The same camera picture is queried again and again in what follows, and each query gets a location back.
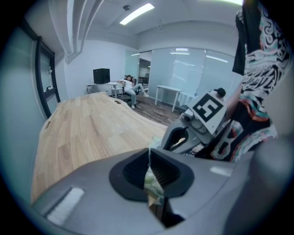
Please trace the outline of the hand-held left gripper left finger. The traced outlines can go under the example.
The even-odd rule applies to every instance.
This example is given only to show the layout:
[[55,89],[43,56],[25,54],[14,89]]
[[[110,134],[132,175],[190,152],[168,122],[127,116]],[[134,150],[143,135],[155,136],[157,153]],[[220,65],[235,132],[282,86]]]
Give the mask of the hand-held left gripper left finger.
[[156,235],[165,227],[146,202],[130,201],[110,184],[112,167],[138,151],[87,163],[53,184],[33,208],[54,225],[81,235]]

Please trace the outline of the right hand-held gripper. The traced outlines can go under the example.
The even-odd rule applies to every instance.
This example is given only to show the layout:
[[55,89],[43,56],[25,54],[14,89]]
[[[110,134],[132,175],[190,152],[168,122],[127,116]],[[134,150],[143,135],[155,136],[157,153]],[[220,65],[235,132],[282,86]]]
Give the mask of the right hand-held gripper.
[[186,154],[199,144],[209,144],[220,132],[227,107],[218,98],[206,93],[194,98],[187,109],[166,129],[161,148]]

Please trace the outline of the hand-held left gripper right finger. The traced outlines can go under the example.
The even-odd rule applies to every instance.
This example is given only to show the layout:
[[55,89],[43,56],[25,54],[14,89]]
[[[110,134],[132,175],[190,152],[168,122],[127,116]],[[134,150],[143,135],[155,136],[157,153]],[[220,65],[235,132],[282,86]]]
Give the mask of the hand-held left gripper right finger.
[[291,195],[291,138],[261,144],[238,163],[163,154],[189,166],[194,182],[171,198],[162,235],[287,234],[286,206]]

